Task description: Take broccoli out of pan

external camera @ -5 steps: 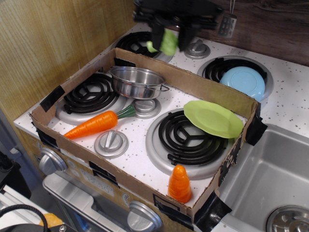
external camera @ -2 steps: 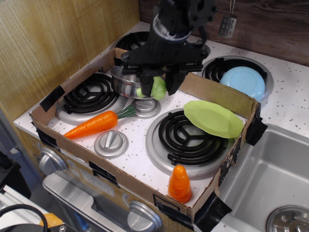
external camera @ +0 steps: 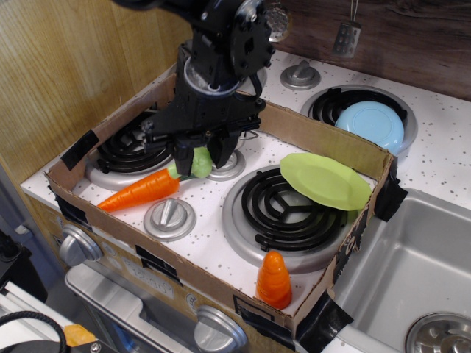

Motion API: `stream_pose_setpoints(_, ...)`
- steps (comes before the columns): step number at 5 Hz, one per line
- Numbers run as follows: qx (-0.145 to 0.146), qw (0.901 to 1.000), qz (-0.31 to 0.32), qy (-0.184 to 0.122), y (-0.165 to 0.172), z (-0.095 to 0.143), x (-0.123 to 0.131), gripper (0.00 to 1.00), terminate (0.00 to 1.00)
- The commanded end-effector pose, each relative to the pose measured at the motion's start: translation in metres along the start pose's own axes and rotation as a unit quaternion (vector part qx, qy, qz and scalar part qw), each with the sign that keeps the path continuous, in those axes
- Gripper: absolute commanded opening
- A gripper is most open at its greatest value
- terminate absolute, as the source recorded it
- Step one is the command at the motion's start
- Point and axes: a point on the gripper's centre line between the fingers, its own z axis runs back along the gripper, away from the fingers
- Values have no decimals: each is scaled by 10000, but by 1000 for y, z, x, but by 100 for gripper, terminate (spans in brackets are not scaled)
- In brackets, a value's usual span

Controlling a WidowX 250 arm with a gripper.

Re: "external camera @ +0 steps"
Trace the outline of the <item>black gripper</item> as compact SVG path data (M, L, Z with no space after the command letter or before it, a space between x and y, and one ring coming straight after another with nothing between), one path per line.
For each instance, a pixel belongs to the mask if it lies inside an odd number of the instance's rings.
M248 95L238 88L228 96L202 96L178 88L169 105L141 123L147 151L166 147L173 152L178 174L189 176L194 148L206 147L216 168L223 167L236 149L240 134L257 129L266 107L262 87Z

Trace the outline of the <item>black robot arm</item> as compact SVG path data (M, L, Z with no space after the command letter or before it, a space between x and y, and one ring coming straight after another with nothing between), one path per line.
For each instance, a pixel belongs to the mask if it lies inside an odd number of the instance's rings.
M242 132L257 129L266 107L258 72L275 52L262 1L119 1L131 10L160 8L185 19L191 53L179 50L174 98L141 124L144 148L168 148L188 176L197 147L221 168Z

